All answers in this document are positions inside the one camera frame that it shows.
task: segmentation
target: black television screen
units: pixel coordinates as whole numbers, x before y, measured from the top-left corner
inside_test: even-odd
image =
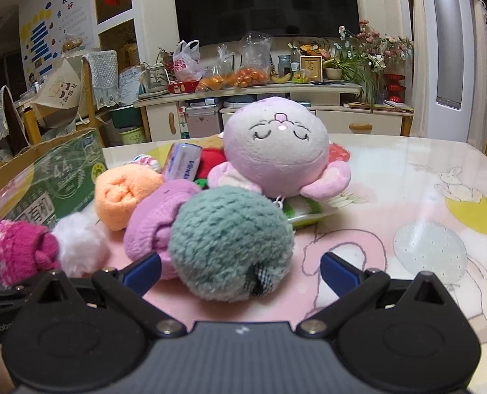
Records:
[[[274,36],[337,37],[358,33],[356,0],[175,0],[181,40],[214,44],[248,31]]]

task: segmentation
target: cardboard box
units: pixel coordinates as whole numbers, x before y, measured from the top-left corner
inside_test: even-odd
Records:
[[[92,202],[95,179],[105,170],[95,129],[35,145],[0,168],[0,219],[53,228]]]

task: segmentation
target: red vase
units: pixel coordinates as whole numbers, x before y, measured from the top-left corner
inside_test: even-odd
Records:
[[[405,76],[400,74],[384,74],[386,79],[387,100],[395,103],[403,103],[402,93],[405,87],[399,84],[399,81],[404,81]]]

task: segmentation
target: plush toy face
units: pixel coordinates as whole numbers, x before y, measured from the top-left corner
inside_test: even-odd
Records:
[[[297,195],[328,162],[326,127],[304,106],[284,98],[263,99],[235,112],[223,145],[234,168],[269,197]]]

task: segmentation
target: wooden photo frame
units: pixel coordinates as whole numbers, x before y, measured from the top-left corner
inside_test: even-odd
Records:
[[[310,72],[311,81],[322,81],[322,57],[321,56],[300,56],[300,69]]]

